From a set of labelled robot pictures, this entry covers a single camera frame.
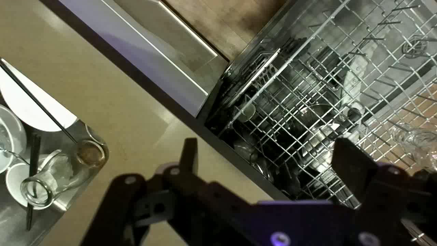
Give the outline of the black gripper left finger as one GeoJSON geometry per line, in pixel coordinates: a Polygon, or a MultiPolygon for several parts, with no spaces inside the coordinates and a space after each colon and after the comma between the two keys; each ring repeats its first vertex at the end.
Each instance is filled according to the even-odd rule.
{"type": "Polygon", "coordinates": [[[198,141],[186,138],[180,159],[164,164],[150,178],[141,174],[116,177],[83,235],[81,246],[139,246],[154,223],[175,218],[183,201],[168,177],[194,174],[198,163],[198,141]]]}

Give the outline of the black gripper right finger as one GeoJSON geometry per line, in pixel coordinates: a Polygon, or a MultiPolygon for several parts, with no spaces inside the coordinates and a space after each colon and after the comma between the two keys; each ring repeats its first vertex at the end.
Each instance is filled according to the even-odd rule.
{"type": "Polygon", "coordinates": [[[437,174],[410,175],[378,163],[348,138],[333,145],[332,169],[361,207],[352,237],[372,246],[437,245],[437,174]]]}

